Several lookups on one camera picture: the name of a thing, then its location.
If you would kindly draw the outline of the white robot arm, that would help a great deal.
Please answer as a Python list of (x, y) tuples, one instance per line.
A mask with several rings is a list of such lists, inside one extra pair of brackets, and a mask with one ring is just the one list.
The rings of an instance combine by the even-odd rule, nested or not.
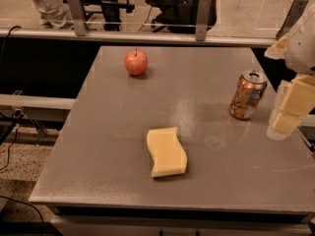
[(267, 136), (281, 141), (291, 135), (315, 108), (315, 4), (309, 5), (287, 34), (264, 53), (284, 59), (296, 73), (290, 82), (281, 81), (269, 119)]

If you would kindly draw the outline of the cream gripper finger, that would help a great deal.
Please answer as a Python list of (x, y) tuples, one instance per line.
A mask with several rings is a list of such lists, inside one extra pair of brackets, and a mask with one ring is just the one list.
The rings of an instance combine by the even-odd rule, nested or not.
[(265, 51), (264, 56), (274, 60), (284, 59), (287, 39), (286, 33)]
[(282, 141), (315, 108), (315, 78), (298, 74), (290, 82), (281, 81), (275, 98), (267, 136)]

